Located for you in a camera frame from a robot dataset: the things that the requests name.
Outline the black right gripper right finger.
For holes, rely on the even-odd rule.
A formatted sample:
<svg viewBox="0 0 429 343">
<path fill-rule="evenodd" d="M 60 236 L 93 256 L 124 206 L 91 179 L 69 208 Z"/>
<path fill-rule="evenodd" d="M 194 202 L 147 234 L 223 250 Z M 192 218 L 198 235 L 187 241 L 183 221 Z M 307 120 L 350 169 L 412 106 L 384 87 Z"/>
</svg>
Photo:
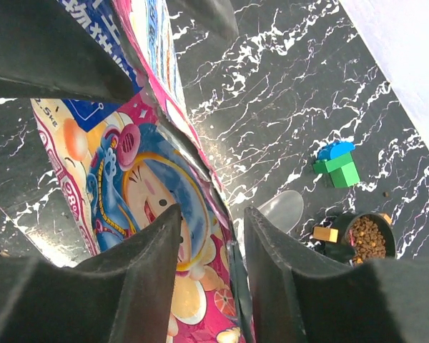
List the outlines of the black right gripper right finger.
<svg viewBox="0 0 429 343">
<path fill-rule="evenodd" d="M 429 260 L 350 267 L 244 212 L 258 342 L 429 342 Z"/>
</svg>

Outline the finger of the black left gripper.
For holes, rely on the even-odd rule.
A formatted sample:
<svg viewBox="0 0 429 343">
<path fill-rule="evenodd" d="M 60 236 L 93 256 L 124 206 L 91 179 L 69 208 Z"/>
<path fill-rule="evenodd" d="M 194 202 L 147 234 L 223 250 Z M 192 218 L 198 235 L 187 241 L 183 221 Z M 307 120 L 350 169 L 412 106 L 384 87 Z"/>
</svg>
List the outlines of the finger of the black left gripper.
<svg viewBox="0 0 429 343">
<path fill-rule="evenodd" d="M 0 97 L 124 103 L 132 82 L 56 1 L 0 1 Z"/>
<path fill-rule="evenodd" d="M 199 24 L 223 39 L 236 39 L 239 29 L 230 0 L 176 0 Z"/>
</svg>

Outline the pink pet food bag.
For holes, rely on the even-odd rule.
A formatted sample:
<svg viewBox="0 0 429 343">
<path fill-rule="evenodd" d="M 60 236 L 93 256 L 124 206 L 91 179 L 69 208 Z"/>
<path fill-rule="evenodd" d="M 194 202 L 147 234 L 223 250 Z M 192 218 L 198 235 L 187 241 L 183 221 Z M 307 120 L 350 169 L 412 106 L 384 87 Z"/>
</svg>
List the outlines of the pink pet food bag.
<svg viewBox="0 0 429 343">
<path fill-rule="evenodd" d="M 172 205 L 181 233 L 168 342 L 253 342 L 220 182 L 187 118 L 165 1 L 60 1 L 131 79 L 134 96 L 32 99 L 39 136 L 90 254 L 148 227 Z"/>
</svg>

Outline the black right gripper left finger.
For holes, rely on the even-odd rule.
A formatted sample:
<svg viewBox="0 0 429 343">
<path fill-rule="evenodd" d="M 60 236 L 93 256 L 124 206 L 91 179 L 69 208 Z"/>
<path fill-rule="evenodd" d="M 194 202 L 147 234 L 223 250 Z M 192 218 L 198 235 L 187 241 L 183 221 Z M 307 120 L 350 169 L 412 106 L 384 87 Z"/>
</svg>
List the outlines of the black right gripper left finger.
<svg viewBox="0 0 429 343">
<path fill-rule="evenodd" d="M 181 226 L 174 204 L 72 268 L 0 257 L 0 342 L 164 342 Z"/>
</svg>

